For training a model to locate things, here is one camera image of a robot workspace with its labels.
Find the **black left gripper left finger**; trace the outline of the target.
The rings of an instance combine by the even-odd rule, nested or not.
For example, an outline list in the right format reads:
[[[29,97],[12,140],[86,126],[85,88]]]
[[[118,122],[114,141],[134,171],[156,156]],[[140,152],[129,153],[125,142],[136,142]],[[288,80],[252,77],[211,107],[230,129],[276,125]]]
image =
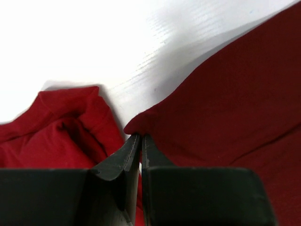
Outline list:
[[[2,169],[3,226],[132,226],[141,138],[91,169]]]

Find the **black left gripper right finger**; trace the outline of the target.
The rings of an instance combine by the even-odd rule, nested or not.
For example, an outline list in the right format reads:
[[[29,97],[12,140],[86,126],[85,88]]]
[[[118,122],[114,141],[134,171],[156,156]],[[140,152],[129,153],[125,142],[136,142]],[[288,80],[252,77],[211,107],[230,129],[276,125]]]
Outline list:
[[[276,226],[257,174],[232,167],[178,167],[142,141],[144,221],[148,226]]]

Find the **dark maroon t shirt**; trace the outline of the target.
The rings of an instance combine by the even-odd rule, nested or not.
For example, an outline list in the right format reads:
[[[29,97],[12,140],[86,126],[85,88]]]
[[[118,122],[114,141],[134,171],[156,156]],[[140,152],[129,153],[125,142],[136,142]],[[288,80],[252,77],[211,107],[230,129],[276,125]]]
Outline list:
[[[250,168],[282,226],[301,223],[301,5],[198,66],[126,134],[149,134],[178,166]]]

